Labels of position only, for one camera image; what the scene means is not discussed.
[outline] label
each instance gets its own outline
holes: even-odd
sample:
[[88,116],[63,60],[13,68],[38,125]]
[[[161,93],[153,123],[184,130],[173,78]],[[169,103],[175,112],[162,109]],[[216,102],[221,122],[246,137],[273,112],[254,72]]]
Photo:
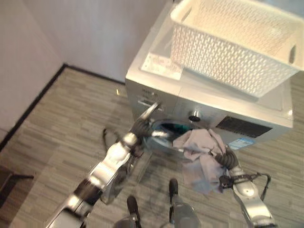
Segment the label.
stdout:
[[229,143],[228,145],[230,146],[231,149],[233,150],[238,150],[240,148],[243,148],[245,146],[249,146],[254,144],[255,141],[251,140],[251,139],[245,139],[245,138],[239,138],[231,143]]
[[180,80],[182,67],[173,63],[170,58],[149,53],[142,64],[141,70]]

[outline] gray cloth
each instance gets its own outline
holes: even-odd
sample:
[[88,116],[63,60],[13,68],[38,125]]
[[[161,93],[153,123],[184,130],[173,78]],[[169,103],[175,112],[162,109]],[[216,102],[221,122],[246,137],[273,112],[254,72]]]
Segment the gray cloth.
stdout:
[[174,140],[173,146],[183,149],[189,160],[182,167],[185,185],[204,194],[219,192],[219,178],[226,169],[208,153],[226,153],[221,137],[211,129],[191,130]]

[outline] black baseboard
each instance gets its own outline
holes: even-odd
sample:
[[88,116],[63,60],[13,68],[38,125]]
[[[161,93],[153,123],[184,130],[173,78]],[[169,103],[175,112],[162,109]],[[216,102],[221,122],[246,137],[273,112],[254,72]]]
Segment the black baseboard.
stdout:
[[123,82],[107,78],[103,75],[99,75],[97,73],[93,73],[91,71],[84,70],[84,69],[78,68],[76,66],[69,66],[68,64],[64,63],[61,66],[61,68],[56,72],[56,74],[51,78],[51,80],[47,83],[47,85],[41,90],[41,92],[38,94],[38,96],[35,98],[35,100],[29,105],[29,107],[26,109],[26,111],[23,113],[23,115],[18,119],[18,121],[12,127],[12,129],[7,133],[5,138],[0,143],[0,152],[5,147],[5,145],[8,143],[8,141],[12,138],[12,136],[18,130],[18,128],[22,125],[22,123],[28,117],[28,115],[31,113],[31,111],[35,108],[35,106],[38,104],[38,102],[41,100],[41,98],[44,96],[44,94],[49,90],[49,88],[53,85],[53,83],[61,75],[61,73],[63,72],[63,70],[65,68],[70,68],[70,69],[73,69],[73,70],[76,70],[76,71],[79,71],[79,72],[82,72],[82,73],[85,73],[85,74],[88,74],[88,75],[91,75],[91,76],[99,77],[99,78],[102,78],[102,79],[110,80],[110,81],[113,81],[113,82],[120,83],[120,84],[124,85]]
[[106,77],[106,76],[103,76],[103,75],[100,75],[100,74],[97,74],[97,73],[94,73],[94,72],[92,72],[92,71],[85,70],[85,69],[82,69],[82,68],[79,68],[79,67],[76,67],[76,66],[66,65],[66,67],[67,67],[67,68],[70,68],[70,69],[72,69],[72,70],[76,70],[76,71],[85,73],[85,74],[87,74],[87,75],[91,75],[91,76],[94,76],[94,77],[99,77],[99,78],[102,78],[102,79],[106,79],[106,80],[108,80],[108,81],[112,81],[112,82],[116,82],[116,83],[125,85],[124,82],[117,81],[117,80],[115,80],[115,79],[111,79],[111,78],[108,78],[108,77]]

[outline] front-loading washing machine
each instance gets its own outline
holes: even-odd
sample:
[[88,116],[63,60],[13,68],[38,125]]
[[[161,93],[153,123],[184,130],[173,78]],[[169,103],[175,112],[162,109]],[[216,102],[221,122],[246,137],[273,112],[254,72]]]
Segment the front-loading washing machine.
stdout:
[[169,137],[147,143],[172,150],[172,141],[186,131],[212,128],[236,150],[275,139],[291,129],[289,81],[257,99],[171,62],[173,8],[172,3],[165,5],[126,75],[134,118],[155,101],[162,102],[151,124]]

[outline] floor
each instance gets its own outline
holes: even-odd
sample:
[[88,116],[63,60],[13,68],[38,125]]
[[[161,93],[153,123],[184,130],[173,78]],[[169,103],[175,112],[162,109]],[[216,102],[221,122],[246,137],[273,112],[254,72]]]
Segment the floor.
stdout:
[[[239,151],[243,169],[272,176],[265,203],[281,227],[304,227],[304,77],[292,78],[294,128],[276,140]],[[0,227],[43,227],[105,150],[105,127],[120,134],[133,122],[123,85],[66,69],[0,153],[0,165],[35,175],[21,181],[0,209]],[[98,202],[88,227],[112,227],[127,215],[126,199],[137,197],[143,227],[168,221],[168,182],[176,177],[180,195],[196,210],[204,228],[246,227],[232,192],[195,193],[182,184],[178,158],[154,151],[140,183],[127,184],[113,204]],[[262,191],[263,178],[255,181]]]

